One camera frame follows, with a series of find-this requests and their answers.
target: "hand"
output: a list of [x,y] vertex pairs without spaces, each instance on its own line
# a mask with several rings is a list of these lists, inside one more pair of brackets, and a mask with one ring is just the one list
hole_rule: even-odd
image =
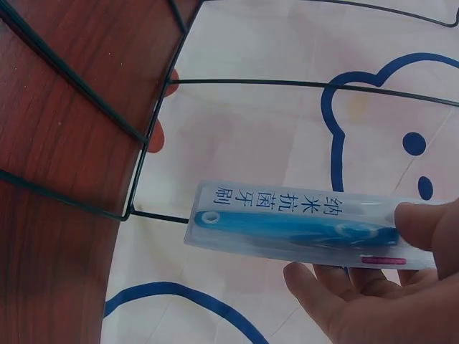
[[400,204],[400,235],[433,251],[437,269],[400,270],[401,286],[379,269],[290,263],[288,289],[334,343],[459,343],[459,200],[440,206]]

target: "metal wire rack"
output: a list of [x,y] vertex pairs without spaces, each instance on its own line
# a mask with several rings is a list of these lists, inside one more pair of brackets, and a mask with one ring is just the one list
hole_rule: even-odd
[[[181,30],[181,39],[179,41],[179,46],[176,49],[176,52],[169,63],[166,78],[164,83],[161,86],[161,91],[159,93],[159,98],[157,100],[156,106],[153,110],[153,113],[150,116],[146,134],[140,133],[136,130],[129,122],[123,118],[122,115],[117,113],[101,96],[99,96],[89,85],[84,81],[81,76],[79,76],[69,65],[59,57],[47,44],[46,42],[31,28],[28,23],[17,13],[17,11],[11,6],[7,0],[0,0],[0,18],[13,30],[22,41],[27,44],[34,52],[41,57],[51,68],[53,68],[59,75],[65,78],[81,95],[83,95],[87,100],[89,100],[97,109],[102,113],[107,115],[117,126],[123,129],[126,134],[133,136],[139,143],[142,143],[142,149],[140,153],[140,158],[138,159],[137,165],[135,167],[135,172],[133,175],[133,183],[131,189],[128,192],[128,201],[127,206],[124,211],[124,214],[117,214],[112,211],[106,211],[104,209],[92,206],[87,203],[76,201],[69,196],[53,191],[49,188],[45,188],[35,183],[31,183],[22,177],[15,176],[14,174],[5,171],[0,168],[0,180],[12,183],[17,186],[28,188],[29,190],[40,194],[42,196],[50,197],[57,201],[61,201],[65,204],[71,206],[76,206],[79,209],[89,211],[90,213],[108,217],[116,221],[126,221],[130,215],[143,216],[152,219],[160,219],[164,221],[172,221],[177,223],[186,224],[188,219],[168,216],[165,214],[156,214],[149,213],[145,211],[139,211],[135,209],[133,205],[134,196],[136,195],[136,189],[138,186],[139,178],[141,175],[143,162],[145,161],[148,144],[150,142],[153,128],[158,118],[159,110],[161,109],[162,102],[166,95],[166,89],[169,85],[173,84],[251,84],[251,85],[290,85],[290,86],[299,86],[299,87],[316,87],[322,88],[324,90],[351,90],[357,92],[368,92],[368,93],[377,93],[383,95],[391,95],[395,97],[405,97],[416,100],[423,100],[427,102],[435,102],[444,105],[450,105],[456,108],[459,108],[459,102],[454,100],[446,100],[442,98],[429,97],[426,95],[418,95],[408,92],[399,92],[395,90],[387,90],[383,88],[371,88],[371,87],[361,87],[353,85],[335,85],[334,83],[325,83],[325,82],[310,82],[310,81],[293,81],[293,80],[256,80],[256,79],[194,79],[194,80],[172,80],[171,73],[174,70],[177,59],[179,58],[181,48],[184,46],[186,38],[188,36],[191,25],[193,24],[196,16],[205,1],[218,1],[218,0],[201,0],[198,7],[192,15],[189,26],[185,23],[181,17],[179,8],[174,0],[168,0],[177,25]],[[424,22],[429,22],[431,24],[436,24],[445,28],[455,28],[459,25],[459,9],[456,12],[456,18],[453,23],[447,23],[443,21],[438,21],[436,19],[428,18],[426,16],[420,16],[418,14],[413,14],[406,11],[400,11],[397,9],[390,9],[383,6],[375,6],[371,4],[363,4],[354,1],[342,1],[342,0],[303,0],[303,1],[314,1],[314,2],[325,2],[332,4],[348,5],[348,6],[357,6],[363,7],[366,9],[385,11],[392,14],[397,14],[401,16],[406,16],[412,19],[422,20]]]

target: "wooden table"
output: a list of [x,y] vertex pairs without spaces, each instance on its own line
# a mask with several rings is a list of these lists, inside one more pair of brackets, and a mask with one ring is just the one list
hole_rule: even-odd
[[[11,5],[145,133],[181,36],[167,0]],[[0,21],[0,168],[121,212],[140,149]],[[0,341],[99,343],[118,225],[0,181]]]

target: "blue outline drawing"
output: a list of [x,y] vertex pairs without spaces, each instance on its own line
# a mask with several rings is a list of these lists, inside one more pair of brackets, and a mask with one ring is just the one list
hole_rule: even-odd
[[[397,70],[420,61],[435,61],[442,62],[447,65],[459,68],[459,61],[438,54],[427,52],[417,52],[398,57],[386,64],[377,74],[368,72],[346,72],[333,78],[329,84],[345,85],[350,82],[364,82],[376,87],[381,87],[387,79],[391,77]],[[327,128],[330,130],[333,139],[331,141],[331,167],[330,177],[331,185],[334,191],[344,192],[343,187],[343,146],[346,134],[336,122],[333,113],[332,101],[335,95],[336,88],[325,87],[321,97],[321,110],[323,120]]]
[[124,303],[154,295],[177,295],[184,297],[233,324],[252,343],[268,344],[260,331],[233,307],[208,294],[173,282],[152,282],[121,290],[117,295],[105,302],[103,317],[109,316],[118,306]]

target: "white fabric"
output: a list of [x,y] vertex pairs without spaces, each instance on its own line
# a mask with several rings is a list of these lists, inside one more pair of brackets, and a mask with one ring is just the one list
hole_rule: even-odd
[[[362,0],[453,22],[457,0]],[[330,82],[353,71],[376,74],[398,57],[428,52],[459,60],[459,27],[448,29],[371,9],[309,1],[205,2],[176,69],[180,79],[258,78]],[[383,88],[459,100],[459,69],[416,62]],[[331,190],[333,135],[322,89],[272,85],[180,85],[164,100],[164,148],[148,154],[137,209],[188,217],[202,179]],[[332,108],[346,134],[345,191],[419,197],[459,196],[459,112],[389,95],[338,90]],[[407,133],[424,153],[410,155]],[[298,308],[282,275],[285,262],[211,252],[183,244],[185,226],[132,217],[118,235],[107,300],[155,281],[178,282],[241,312],[269,343],[327,343]],[[226,320],[164,295],[120,306],[103,322],[102,343],[247,343]]]

